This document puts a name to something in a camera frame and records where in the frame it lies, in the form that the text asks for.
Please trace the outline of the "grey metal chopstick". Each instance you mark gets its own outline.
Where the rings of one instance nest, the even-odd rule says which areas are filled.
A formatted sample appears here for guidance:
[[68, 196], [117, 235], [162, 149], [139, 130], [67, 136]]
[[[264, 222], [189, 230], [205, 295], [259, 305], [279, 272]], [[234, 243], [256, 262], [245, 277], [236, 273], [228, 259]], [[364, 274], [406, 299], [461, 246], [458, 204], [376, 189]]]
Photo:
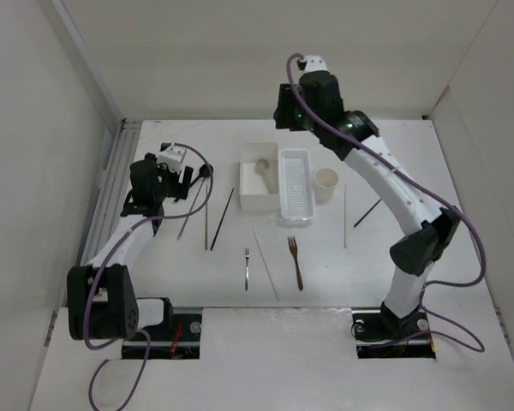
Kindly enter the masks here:
[[193, 202], [192, 202], [192, 204], [191, 204], [191, 206], [190, 206], [190, 208], [188, 210], [188, 215], [183, 220], [182, 227], [180, 228], [180, 231], [179, 231], [179, 233], [177, 235], [177, 238], [176, 238], [178, 241], [180, 241], [182, 239], [182, 235], [183, 235], [183, 233], [184, 233], [184, 231], [186, 229], [186, 226], [188, 224], [188, 220], [189, 220], [190, 216], [192, 215], [192, 213], [193, 213], [193, 211], [195, 209], [196, 202], [197, 202], [198, 198], [200, 197], [200, 192], [201, 192], [202, 187], [203, 187], [203, 182], [200, 184], [200, 186], [199, 186], [199, 188], [198, 188], [198, 190], [196, 192], [196, 195], [194, 196]]

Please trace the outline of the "black spoon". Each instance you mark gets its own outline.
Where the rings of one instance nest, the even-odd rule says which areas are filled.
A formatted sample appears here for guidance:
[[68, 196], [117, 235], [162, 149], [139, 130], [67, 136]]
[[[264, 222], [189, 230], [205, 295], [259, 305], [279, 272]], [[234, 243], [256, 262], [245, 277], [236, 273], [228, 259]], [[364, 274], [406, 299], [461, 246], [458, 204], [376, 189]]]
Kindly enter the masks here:
[[192, 187], [197, 181], [199, 180], [205, 180], [207, 178], [209, 178], [212, 174], [213, 174], [213, 167], [209, 164], [209, 165], [201, 165], [201, 167], [199, 168], [199, 172], [198, 172], [198, 175], [193, 179], [193, 181], [191, 181], [190, 183], [190, 187]]

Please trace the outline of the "silver chopstick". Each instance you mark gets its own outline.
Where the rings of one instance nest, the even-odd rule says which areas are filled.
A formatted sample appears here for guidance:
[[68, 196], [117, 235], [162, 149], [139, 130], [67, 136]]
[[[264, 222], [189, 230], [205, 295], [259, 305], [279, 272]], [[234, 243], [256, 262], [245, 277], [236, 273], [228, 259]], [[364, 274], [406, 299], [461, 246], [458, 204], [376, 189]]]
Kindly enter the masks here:
[[348, 248], [348, 185], [344, 184], [344, 248]]
[[209, 185], [206, 184], [206, 204], [205, 204], [205, 208], [204, 208], [204, 210], [205, 210], [204, 211], [204, 213], [205, 213], [204, 214], [205, 215], [205, 231], [204, 231], [205, 232], [205, 234], [204, 234], [204, 240], [205, 240], [205, 242], [204, 242], [204, 244], [205, 244], [204, 249], [205, 249], [205, 251], [208, 250], [208, 204], [207, 204], [207, 196], [208, 196], [208, 194], [209, 194]]

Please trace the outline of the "black chopstick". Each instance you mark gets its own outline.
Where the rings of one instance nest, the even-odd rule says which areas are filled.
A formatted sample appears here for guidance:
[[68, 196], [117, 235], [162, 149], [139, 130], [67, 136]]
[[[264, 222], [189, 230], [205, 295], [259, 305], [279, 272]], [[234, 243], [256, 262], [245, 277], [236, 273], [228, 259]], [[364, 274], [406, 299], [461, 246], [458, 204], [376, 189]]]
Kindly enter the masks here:
[[210, 251], [213, 251], [213, 250], [214, 250], [214, 248], [215, 248], [215, 246], [216, 246], [216, 243], [217, 243], [217, 240], [218, 240], [218, 236], [219, 236], [220, 230], [221, 230], [221, 228], [222, 228], [222, 225], [223, 225], [223, 223], [224, 223], [224, 220], [225, 220], [226, 214], [227, 214], [227, 212], [228, 212], [228, 210], [229, 210], [230, 202], [231, 202], [231, 200], [232, 200], [232, 197], [233, 197], [234, 192], [235, 192], [235, 188], [232, 188], [232, 189], [230, 190], [229, 197], [228, 197], [228, 199], [227, 199], [227, 201], [226, 201], [226, 204], [225, 204], [225, 206], [224, 206], [224, 209], [223, 209], [223, 212], [222, 212], [221, 218], [220, 218], [219, 223], [218, 223], [218, 227], [217, 227], [216, 232], [215, 232], [215, 234], [214, 234], [214, 237], [213, 237], [213, 239], [212, 239], [212, 245], [210, 246]]
[[358, 227], [381, 202], [382, 200], [377, 200], [367, 211], [365, 211], [365, 213], [353, 224], [353, 228]]

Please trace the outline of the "beige spoon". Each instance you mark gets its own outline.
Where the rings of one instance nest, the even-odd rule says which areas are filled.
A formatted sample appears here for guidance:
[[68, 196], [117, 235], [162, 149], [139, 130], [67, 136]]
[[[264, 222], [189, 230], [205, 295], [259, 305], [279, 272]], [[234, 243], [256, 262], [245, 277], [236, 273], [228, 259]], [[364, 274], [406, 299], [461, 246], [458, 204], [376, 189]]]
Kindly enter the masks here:
[[274, 192], [274, 186], [271, 179], [271, 165], [270, 162], [265, 158], [260, 158], [255, 164], [255, 171], [261, 176], [265, 183], [266, 190], [269, 194]]

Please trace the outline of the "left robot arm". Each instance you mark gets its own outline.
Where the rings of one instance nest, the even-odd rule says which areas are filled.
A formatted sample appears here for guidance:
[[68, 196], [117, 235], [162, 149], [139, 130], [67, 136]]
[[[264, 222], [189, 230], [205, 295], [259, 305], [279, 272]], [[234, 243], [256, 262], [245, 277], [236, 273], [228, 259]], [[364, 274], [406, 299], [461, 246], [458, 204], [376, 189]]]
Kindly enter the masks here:
[[85, 266], [67, 276], [69, 333], [75, 340], [122, 339], [145, 328], [158, 340], [175, 327], [167, 298], [137, 299], [130, 271], [142, 248], [158, 233], [167, 198], [185, 200], [194, 169], [186, 152], [148, 153], [129, 167], [131, 189], [111, 238]]

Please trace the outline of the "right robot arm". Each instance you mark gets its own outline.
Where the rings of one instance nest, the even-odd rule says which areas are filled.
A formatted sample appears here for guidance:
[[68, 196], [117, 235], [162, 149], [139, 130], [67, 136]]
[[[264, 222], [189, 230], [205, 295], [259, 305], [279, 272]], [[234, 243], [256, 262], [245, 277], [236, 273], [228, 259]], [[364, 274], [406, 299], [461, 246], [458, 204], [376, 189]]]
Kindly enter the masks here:
[[355, 317], [355, 334], [365, 342], [401, 340], [424, 319], [420, 298], [429, 272], [460, 223], [457, 210], [444, 205], [404, 173], [378, 127], [360, 110], [346, 110], [337, 78], [326, 70], [283, 83], [273, 115], [277, 129], [308, 131], [362, 177], [385, 203], [403, 231], [389, 254], [395, 271], [377, 313]]

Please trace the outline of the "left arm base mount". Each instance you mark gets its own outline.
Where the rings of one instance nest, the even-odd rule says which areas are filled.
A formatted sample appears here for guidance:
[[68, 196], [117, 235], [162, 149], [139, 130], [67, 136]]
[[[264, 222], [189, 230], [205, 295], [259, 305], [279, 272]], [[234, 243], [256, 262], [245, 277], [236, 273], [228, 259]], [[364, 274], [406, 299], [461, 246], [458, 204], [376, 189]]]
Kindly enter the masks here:
[[165, 304], [139, 310], [138, 327], [145, 330], [151, 341], [150, 360], [198, 360], [203, 326], [201, 308], [174, 308]]

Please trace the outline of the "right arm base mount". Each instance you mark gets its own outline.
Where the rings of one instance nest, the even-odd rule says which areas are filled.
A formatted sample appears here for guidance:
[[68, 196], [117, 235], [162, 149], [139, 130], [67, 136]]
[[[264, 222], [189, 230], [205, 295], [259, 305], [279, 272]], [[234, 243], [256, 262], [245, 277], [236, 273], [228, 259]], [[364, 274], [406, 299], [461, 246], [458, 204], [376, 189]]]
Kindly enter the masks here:
[[382, 307], [351, 310], [356, 355], [364, 359], [435, 359], [427, 315], [415, 310], [398, 319]]

